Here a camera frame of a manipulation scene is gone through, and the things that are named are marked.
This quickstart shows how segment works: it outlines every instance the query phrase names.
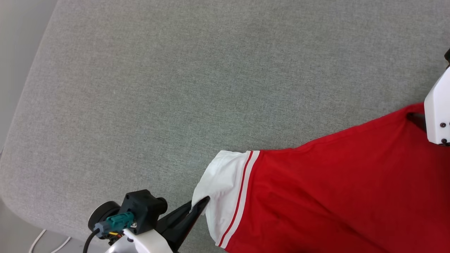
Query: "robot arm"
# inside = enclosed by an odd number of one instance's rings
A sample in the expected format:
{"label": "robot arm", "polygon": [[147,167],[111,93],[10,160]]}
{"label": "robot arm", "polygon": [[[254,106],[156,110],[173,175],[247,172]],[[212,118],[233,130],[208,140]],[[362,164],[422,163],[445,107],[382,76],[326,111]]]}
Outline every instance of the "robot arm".
{"label": "robot arm", "polygon": [[200,214],[209,202],[205,197],[193,207],[182,205],[163,218],[167,201],[153,197],[148,190],[127,193],[119,206],[113,201],[100,205],[89,218],[92,237],[109,239],[107,253],[172,253],[177,252]]}
{"label": "robot arm", "polygon": [[427,133],[430,142],[450,145],[450,50],[445,54],[447,70],[437,80],[423,103],[425,115],[410,113],[408,119]]}

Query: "red fabric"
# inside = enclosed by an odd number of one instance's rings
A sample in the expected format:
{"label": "red fabric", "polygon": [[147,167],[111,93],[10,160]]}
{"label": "red fabric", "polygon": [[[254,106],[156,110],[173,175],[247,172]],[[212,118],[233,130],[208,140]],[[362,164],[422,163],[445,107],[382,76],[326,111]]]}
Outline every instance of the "red fabric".
{"label": "red fabric", "polygon": [[450,252],[450,147],[407,112],[261,151],[226,251]]}

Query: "white cable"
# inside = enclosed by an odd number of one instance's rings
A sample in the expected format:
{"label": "white cable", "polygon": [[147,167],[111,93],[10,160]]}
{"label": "white cable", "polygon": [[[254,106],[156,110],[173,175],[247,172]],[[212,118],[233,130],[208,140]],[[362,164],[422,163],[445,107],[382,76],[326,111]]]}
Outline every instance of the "white cable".
{"label": "white cable", "polygon": [[[33,244],[31,244],[30,250],[28,251],[28,253],[33,253],[34,247],[36,246],[36,243],[39,241],[39,239],[41,239],[41,237],[44,235],[44,233],[47,230],[44,229],[43,231],[40,232],[40,234],[36,237],[36,239],[34,240]],[[59,247],[57,247],[54,251],[52,251],[51,253],[56,253],[58,250],[60,250],[62,247],[64,247],[69,241],[70,239],[72,239],[72,237],[68,237],[66,239],[65,242],[63,242],[63,244],[61,244]]]}
{"label": "white cable", "polygon": [[56,253],[58,250],[60,250],[62,247],[64,247],[71,239],[72,237],[68,237],[67,240],[65,242],[63,242],[63,244],[61,244],[61,246],[59,246],[58,248],[56,248],[54,251],[52,251],[51,253]]}
{"label": "white cable", "polygon": [[39,241],[39,239],[42,237],[42,235],[46,232],[47,230],[44,229],[34,240],[33,244],[31,244],[30,250],[28,251],[28,253],[33,253],[34,250],[34,246],[36,246],[37,241]]}

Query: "gray fabric surface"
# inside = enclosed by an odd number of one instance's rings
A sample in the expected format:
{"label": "gray fabric surface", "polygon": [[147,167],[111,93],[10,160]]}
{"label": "gray fabric surface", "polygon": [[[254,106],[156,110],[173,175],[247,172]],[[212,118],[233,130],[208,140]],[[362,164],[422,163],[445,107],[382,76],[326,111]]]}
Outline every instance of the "gray fabric surface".
{"label": "gray fabric surface", "polygon": [[[2,198],[78,239],[128,191],[172,210],[221,149],[296,147],[422,101],[446,66],[448,13],[448,0],[60,0]],[[180,251],[221,250],[202,218]]]}

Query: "white stripe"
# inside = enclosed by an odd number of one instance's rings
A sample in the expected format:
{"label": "white stripe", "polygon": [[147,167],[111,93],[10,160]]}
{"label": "white stripe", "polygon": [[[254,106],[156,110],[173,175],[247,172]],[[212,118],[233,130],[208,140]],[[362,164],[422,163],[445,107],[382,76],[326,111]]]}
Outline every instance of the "white stripe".
{"label": "white stripe", "polygon": [[247,168],[245,170],[245,175],[243,177],[244,183],[242,185],[241,199],[239,201],[238,210],[236,212],[236,218],[235,218],[233,224],[231,225],[231,228],[228,231],[228,233],[225,234],[222,245],[220,246],[221,248],[226,248],[226,246],[228,245],[228,242],[230,241],[231,237],[238,229],[239,223],[241,222],[242,214],[244,213],[245,201],[247,199],[248,180],[250,178],[250,173],[252,172],[253,165],[255,164],[255,161],[258,158],[258,156],[259,156],[259,151],[253,151],[252,157],[250,158],[250,161],[248,161]]}

